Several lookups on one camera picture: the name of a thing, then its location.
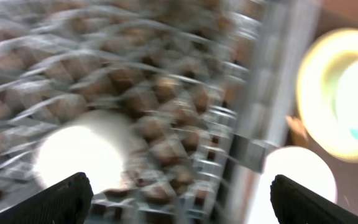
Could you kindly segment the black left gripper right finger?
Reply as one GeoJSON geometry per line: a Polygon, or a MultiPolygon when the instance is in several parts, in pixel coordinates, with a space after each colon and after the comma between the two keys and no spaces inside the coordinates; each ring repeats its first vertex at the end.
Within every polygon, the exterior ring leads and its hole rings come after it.
{"type": "Polygon", "coordinates": [[[270,201],[280,224],[358,224],[358,216],[284,175],[270,185],[270,201]]]}

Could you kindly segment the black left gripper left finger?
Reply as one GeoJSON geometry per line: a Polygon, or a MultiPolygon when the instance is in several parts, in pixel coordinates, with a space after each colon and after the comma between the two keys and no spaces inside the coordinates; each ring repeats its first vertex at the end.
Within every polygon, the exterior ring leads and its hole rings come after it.
{"type": "Polygon", "coordinates": [[[77,172],[0,213],[0,224],[83,224],[93,198],[90,180],[77,172]]]}

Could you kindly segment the pink plastic bowl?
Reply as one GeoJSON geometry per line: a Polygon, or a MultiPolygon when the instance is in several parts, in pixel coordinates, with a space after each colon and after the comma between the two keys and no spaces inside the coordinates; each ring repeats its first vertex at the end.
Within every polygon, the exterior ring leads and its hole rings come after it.
{"type": "Polygon", "coordinates": [[[283,147],[266,157],[264,171],[247,214],[247,224],[278,223],[270,203],[270,185],[278,174],[287,176],[333,203],[337,201],[336,181],[327,163],[309,149],[283,147]]]}

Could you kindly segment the yellow plastic plate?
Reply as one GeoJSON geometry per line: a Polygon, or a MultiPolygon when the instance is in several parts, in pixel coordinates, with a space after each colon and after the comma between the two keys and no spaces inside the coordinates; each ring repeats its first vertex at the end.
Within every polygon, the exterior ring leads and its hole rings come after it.
{"type": "Polygon", "coordinates": [[[308,134],[330,155],[358,162],[358,140],[339,123],[336,86],[346,67],[358,60],[358,29],[342,28],[317,38],[297,77],[296,102],[308,134]]]}

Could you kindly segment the grey plastic dishwasher rack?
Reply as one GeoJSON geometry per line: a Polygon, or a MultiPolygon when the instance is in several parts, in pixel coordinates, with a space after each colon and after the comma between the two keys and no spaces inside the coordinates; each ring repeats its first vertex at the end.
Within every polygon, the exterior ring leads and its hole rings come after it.
{"type": "Polygon", "coordinates": [[[117,144],[86,223],[245,223],[318,1],[0,1],[0,213],[62,180],[49,137],[117,144]]]}

